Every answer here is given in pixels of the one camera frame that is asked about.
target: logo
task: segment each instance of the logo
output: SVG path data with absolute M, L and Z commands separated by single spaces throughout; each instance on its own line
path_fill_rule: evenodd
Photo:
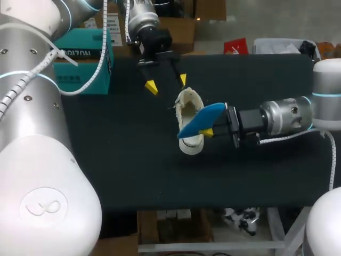
M 26 205 L 26 209 L 27 209 L 27 211 L 32 213 L 34 216 L 41 216 L 46 212 L 47 213 L 56 213 L 60 209 L 60 203 L 57 200 L 55 200 L 49 204 L 46 204 L 46 205 L 41 205 L 40 203 L 38 203 L 38 205 L 41 208 L 40 211 L 30 210 L 28 205 Z
M 51 227 L 67 216 L 68 201 L 57 189 L 37 188 L 22 199 L 19 211 L 25 224 L 37 228 Z

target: teal box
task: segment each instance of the teal box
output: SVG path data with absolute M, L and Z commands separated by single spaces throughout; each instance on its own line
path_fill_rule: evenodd
M 54 42 L 78 67 L 64 60 L 56 60 L 54 70 L 58 87 L 67 92 L 81 88 L 94 74 L 102 51 L 102 29 L 75 28 Z M 102 68 L 92 84 L 82 94 L 107 94 L 110 85 L 113 53 L 110 35 Z

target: metal frame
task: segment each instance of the metal frame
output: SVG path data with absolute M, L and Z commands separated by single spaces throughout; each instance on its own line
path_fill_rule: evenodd
M 186 243 L 186 244 L 150 244 L 139 245 L 139 253 L 146 252 L 179 252 L 179 251 L 228 251 L 275 249 L 275 256 L 294 256 L 304 239 L 305 224 L 310 212 L 305 207 L 285 235 L 277 208 L 267 209 L 267 218 L 272 241 L 231 242 L 231 243 Z

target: floor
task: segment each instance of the floor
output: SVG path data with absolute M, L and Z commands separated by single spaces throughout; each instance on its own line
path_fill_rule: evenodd
M 198 21 L 196 51 L 223 53 L 223 42 L 261 37 L 341 43 L 340 0 L 226 0 L 227 21 Z

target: silver motor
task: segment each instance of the silver motor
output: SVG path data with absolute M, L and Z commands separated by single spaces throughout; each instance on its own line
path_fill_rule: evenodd
M 311 101 L 308 97 L 267 101 L 261 108 L 267 115 L 270 135 L 296 133 L 312 127 Z
M 121 13 L 124 15 L 126 15 L 126 1 L 118 0 Z M 133 41 L 136 40 L 141 29 L 150 26 L 158 27 L 159 24 L 160 20 L 151 0 L 130 0 L 128 30 Z
M 314 66 L 313 125 L 341 130 L 341 59 L 323 60 Z

